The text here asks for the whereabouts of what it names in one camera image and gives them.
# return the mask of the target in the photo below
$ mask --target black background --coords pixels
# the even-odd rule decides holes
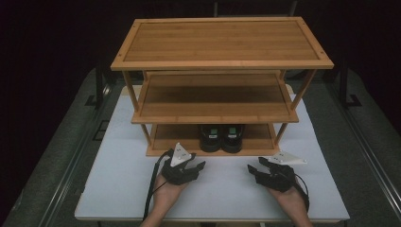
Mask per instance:
[[[0,223],[87,74],[109,67],[135,18],[212,17],[214,1],[0,1]],[[288,2],[220,1],[220,14],[276,13]],[[401,131],[401,16],[389,0],[301,0],[303,16],[336,65],[346,56]]]

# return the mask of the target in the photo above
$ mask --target shelf leg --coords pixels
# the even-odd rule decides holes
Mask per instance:
[[[297,96],[292,101],[291,104],[292,111],[295,111],[295,109],[297,108],[299,102],[301,101],[301,98],[304,96],[306,88],[309,86],[310,82],[312,81],[317,71],[318,71],[317,69],[310,69],[309,71],[307,71],[304,83],[302,84],[300,91],[297,93]]]
[[[284,79],[287,70],[280,70],[280,79]]]
[[[145,137],[147,138],[148,145],[151,146],[150,135],[146,125],[141,124],[142,131],[144,132]]]
[[[286,130],[287,125],[288,125],[288,123],[283,123],[283,124],[281,125],[281,128],[280,128],[280,130],[278,131],[277,136],[276,136],[276,138],[275,138],[275,140],[274,140],[274,145],[275,145],[275,146],[278,146],[278,143],[280,142],[280,139],[281,139],[281,137],[283,136],[283,133],[284,133],[284,131]]]
[[[138,100],[136,100],[136,94],[132,88],[132,82],[130,78],[130,73],[128,71],[123,71],[124,80],[127,84],[127,89],[131,97],[131,102],[133,105],[134,110],[137,112],[139,110]]]
[[[142,71],[142,75],[144,75],[144,81],[148,81],[148,73],[147,71]]]

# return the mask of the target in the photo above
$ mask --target middle shelf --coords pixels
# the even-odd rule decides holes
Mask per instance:
[[[147,71],[134,124],[294,123],[280,70]]]

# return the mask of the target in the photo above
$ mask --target table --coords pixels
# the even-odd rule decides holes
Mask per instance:
[[[309,189],[309,217],[313,222],[348,219],[302,100],[296,111],[300,122],[288,125],[280,148],[308,161],[293,168]],[[130,97],[122,93],[78,202],[77,219],[142,219],[158,157],[146,156],[148,144],[141,126],[131,124],[132,112]],[[256,156],[199,156],[192,165],[202,161],[206,161],[205,169],[184,190],[166,220],[288,221],[274,198],[248,172],[247,164],[262,170]]]

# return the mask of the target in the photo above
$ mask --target bottom shelf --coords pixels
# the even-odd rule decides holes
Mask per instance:
[[[279,151],[274,145],[275,132],[272,124],[246,125],[242,139],[242,150],[232,154],[223,150],[208,153],[200,149],[198,125],[153,125],[147,156],[160,156],[177,143],[190,153],[200,156],[270,156]]]

